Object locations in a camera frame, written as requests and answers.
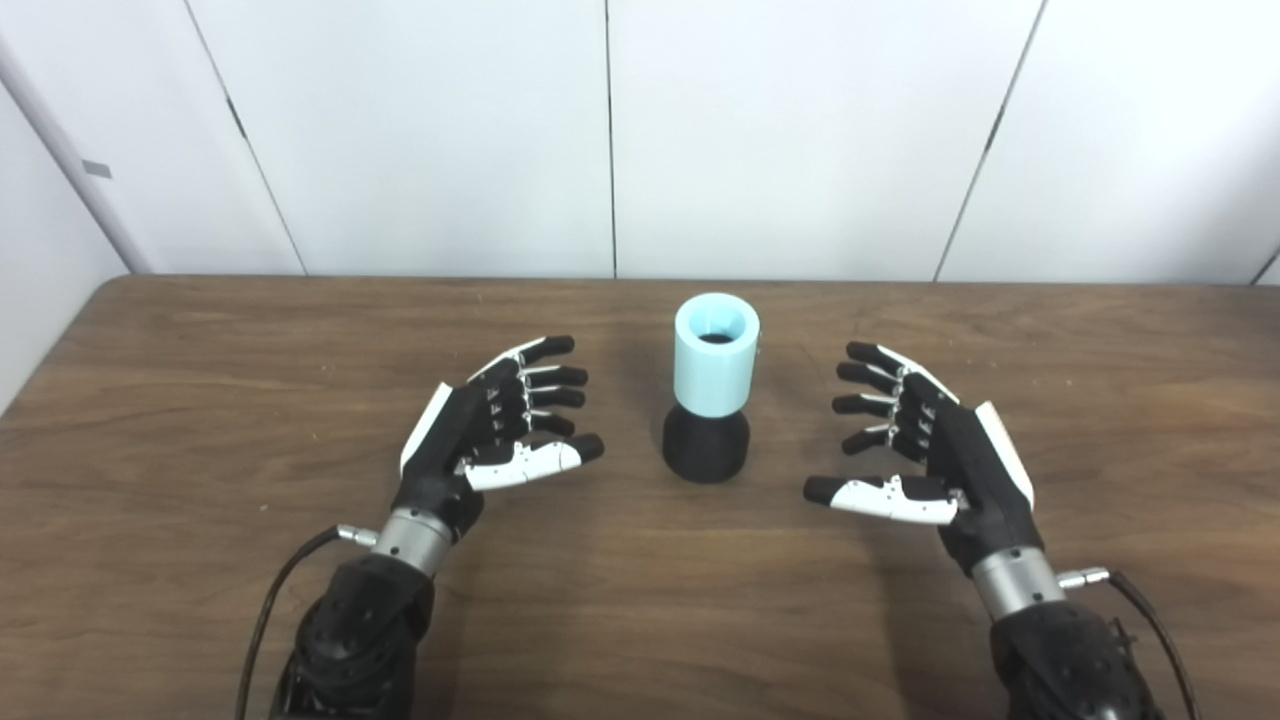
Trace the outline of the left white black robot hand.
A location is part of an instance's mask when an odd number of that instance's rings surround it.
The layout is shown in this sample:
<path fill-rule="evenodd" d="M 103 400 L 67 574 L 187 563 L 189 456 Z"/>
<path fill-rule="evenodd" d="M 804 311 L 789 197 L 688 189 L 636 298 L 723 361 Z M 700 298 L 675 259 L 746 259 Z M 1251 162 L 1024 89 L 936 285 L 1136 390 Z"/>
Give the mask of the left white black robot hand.
<path fill-rule="evenodd" d="M 392 507 L 438 523 L 457 543 L 483 512 L 485 492 L 602 457 L 600 436 L 577 433 L 559 414 L 585 404 L 588 372 L 547 364 L 575 346 L 568 334 L 539 337 L 498 354 L 461 386 L 439 384 L 402 448 Z"/>

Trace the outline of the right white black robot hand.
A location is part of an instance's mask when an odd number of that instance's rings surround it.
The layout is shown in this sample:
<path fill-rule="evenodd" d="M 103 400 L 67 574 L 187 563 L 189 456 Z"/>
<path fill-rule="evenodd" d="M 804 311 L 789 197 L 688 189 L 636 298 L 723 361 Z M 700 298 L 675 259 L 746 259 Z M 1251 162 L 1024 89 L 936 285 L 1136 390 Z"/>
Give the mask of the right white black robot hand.
<path fill-rule="evenodd" d="M 964 404 L 922 364 L 882 345 L 852 341 L 841 380 L 870 387 L 832 401 L 840 415 L 868 415 L 841 443 L 847 456 L 884 447 L 916 474 L 809 477 L 803 496 L 845 512 L 936 527 L 965 575 L 989 556 L 1044 542 L 1033 518 L 1036 491 L 992 402 Z"/>

